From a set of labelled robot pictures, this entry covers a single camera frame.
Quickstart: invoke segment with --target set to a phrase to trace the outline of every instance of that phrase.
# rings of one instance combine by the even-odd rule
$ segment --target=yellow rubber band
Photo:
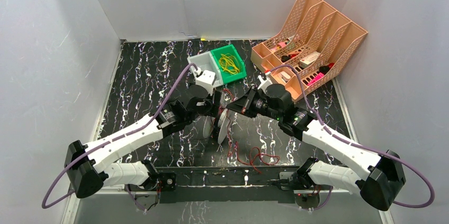
[[[237,58],[229,53],[221,54],[218,63],[220,64],[221,69],[226,73],[231,75],[240,73],[240,69],[236,65],[238,64]]]

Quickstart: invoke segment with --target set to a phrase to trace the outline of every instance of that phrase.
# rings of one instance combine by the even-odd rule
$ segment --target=white plastic container
[[[223,79],[221,77],[220,70],[219,70],[217,64],[215,63],[211,52],[208,51],[208,52],[196,55],[196,56],[187,57],[187,61],[188,61],[188,63],[196,64],[202,70],[213,71],[217,77],[217,79],[213,83],[213,87],[219,87],[219,86],[223,85]]]

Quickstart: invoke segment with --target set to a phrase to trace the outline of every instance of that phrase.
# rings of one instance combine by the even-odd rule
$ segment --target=table
[[[181,70],[187,65],[187,57],[215,48],[233,44],[246,65],[247,78],[229,83],[234,96],[242,96],[252,84],[258,84],[261,72],[251,63],[251,48],[262,40],[229,41],[169,41],[125,42],[112,84],[99,138],[106,137],[141,119],[147,113],[156,112]],[[187,88],[187,77],[176,88],[173,97]],[[333,129],[348,136],[347,126],[332,82],[328,82],[312,94],[309,100],[318,108],[325,122]],[[230,97],[224,98],[229,103]],[[266,117],[249,119],[238,115],[230,128],[231,143],[225,139],[222,146],[214,138],[203,138],[204,118],[199,118],[183,131],[158,142],[150,143],[123,156],[119,162],[129,163],[148,159],[156,167],[188,166],[237,166],[237,154],[228,157],[229,146],[239,142],[239,158],[248,161],[252,147],[280,157],[278,165],[301,166],[309,157],[327,163],[340,164],[331,155],[314,146],[285,135],[277,121]],[[266,162],[273,159],[265,157]],[[258,160],[255,165],[263,165]]]

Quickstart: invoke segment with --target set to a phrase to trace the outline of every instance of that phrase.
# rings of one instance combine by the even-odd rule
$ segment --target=green tray
[[[240,55],[238,54],[234,45],[231,44],[231,45],[227,45],[227,46],[224,46],[221,48],[213,49],[210,52],[212,53],[212,57],[215,60],[215,63],[217,64],[218,68],[220,69],[221,77],[223,79],[223,84],[227,84],[232,81],[236,81],[236,80],[246,77],[245,63],[240,58]],[[218,60],[221,58],[221,54],[225,55],[228,53],[231,54],[232,56],[234,56],[235,58],[237,58],[236,66],[240,69],[240,72],[235,75],[224,72],[220,66],[220,63],[218,62]]]

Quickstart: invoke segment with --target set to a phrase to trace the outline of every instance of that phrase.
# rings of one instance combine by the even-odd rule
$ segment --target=pink highlighter
[[[281,49],[285,46],[287,46],[286,42],[279,42],[274,48],[270,49],[272,52],[276,51],[277,49]]]
[[[318,73],[318,75],[314,79],[312,79],[312,81],[310,81],[307,84],[307,86],[313,85],[316,81],[320,80],[322,77],[324,77],[324,74],[323,73]]]

